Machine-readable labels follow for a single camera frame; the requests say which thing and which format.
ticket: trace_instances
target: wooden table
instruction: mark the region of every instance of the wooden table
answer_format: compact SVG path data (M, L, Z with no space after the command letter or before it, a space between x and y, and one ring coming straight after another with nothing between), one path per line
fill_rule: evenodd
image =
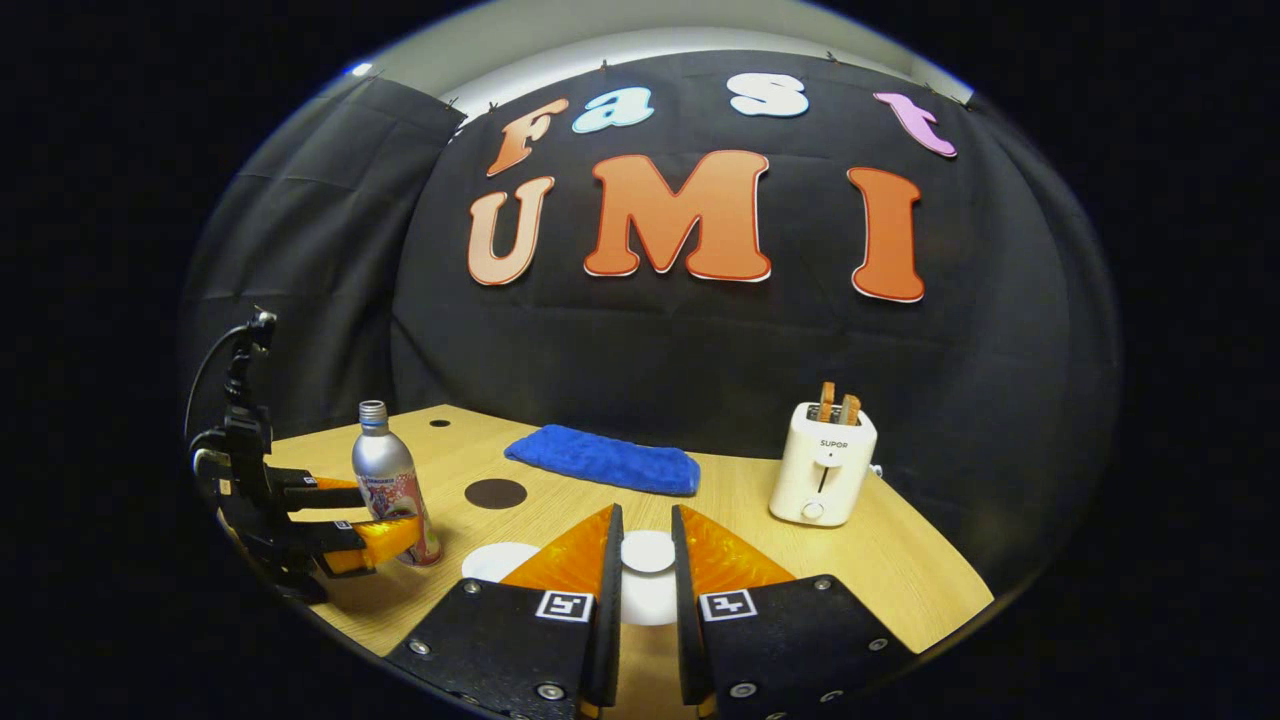
M447 420L447 427L433 427ZM444 555L431 568L390 561L378 574L346 580L319 575L330 601L312 610L376 655L387 655L461 578L462 559L494 542L544 546L609 503L623 510L626 530L671 530L680 502L724 525L804 578L840 578L909 648L922 652L992 601L964 557L901 496L868 473L849 523L818 528L769 514L778 460L691 452L701 466L695 497L676 498L557 475L503 457L502 451L536 428L440 405L390 419L392 432L413 454L422 497ZM351 448L360 425L274 443L268 464L305 468L353 480ZM485 510L463 491L475 480L506 478L529 491L516 507ZM367 520L364 509L305 510L296 520ZM680 701L676 626L623 625L617 705L611 720L691 717Z

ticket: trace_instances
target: orange letter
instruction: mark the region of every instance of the orange letter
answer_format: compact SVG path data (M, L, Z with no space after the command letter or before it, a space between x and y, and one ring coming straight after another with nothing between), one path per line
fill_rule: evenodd
M769 168L763 155L719 150L698 161L678 193L644 155L621 155L596 163L604 183L600 233L582 266L593 275L630 275L640 256L627 247L635 224L649 264L666 273L685 238L701 220L698 247L685 266L698 278L759 282L769 277L755 224L755 187Z
M516 245L506 258L493 254L493 229L498 224L498 208L507 201L506 192L493 192L471 204L471 242L467 245L467 270L480 284L507 284L529 268L538 249L538 222L543 196L556 184L554 178L534 178L516 188L520 220Z
M924 297L924 281L915 274L911 231L911 204L920 199L920 188L874 168L850 168L849 182L863 191L867 208L867 258L854 270L854 287L897 302Z
M564 108L568 108L568 100L561 97L507 123L507 127L502 128L502 150L498 151L498 159L493 161L493 165L489 165L489 177L529 158L534 150L526 146L525 141L538 140L547 135L547 128L552 127L552 119L548 115L561 113Z

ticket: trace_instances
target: silver bottle cap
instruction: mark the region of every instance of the silver bottle cap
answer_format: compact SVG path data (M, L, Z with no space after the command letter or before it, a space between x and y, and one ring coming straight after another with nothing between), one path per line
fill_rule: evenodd
M366 400L360 404L361 425L385 425L387 404L381 400Z

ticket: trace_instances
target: letter s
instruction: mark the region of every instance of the letter s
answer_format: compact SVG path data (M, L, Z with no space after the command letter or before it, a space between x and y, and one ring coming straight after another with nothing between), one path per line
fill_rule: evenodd
M737 94L728 104L744 115L791 118L809 109L804 83L791 76L741 73L724 85Z

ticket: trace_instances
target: black curtain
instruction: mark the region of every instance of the black curtain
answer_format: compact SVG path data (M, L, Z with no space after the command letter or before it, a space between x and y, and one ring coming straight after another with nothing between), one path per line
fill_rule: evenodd
M182 397L214 341L253 305L279 315L251 373L276 437L352 423L361 400L398 411L388 354L401 247L463 114L403 85L343 76L236 174L182 295ZM215 424L229 351L205 370L191 434Z
M746 117L726 81L785 73L805 86L797 117ZM652 117L579 135L584 105L650 90ZM897 92L937 119L946 159L873 97ZM559 97L532 152L486 177L502 128ZM653 159L678 190L714 150L768 158L759 178L759 283L668 273L590 277L602 205L595 163ZM863 200L845 173L910 179L920 302L859 293ZM536 254L504 286L467 269L468 208L507 192L494 254L513 242L524 182L554 178ZM640 251L632 231L631 249ZM822 380L877 424L876 461L1000 596L1029 578L1074 527L1115 425L1119 319L1098 240L1079 202L1025 137L899 78L799 55L708 51L609 65L468 123L428 181L408 228L392 325L401 406L451 402L531 424L559 423L645 445L780 457L797 402Z

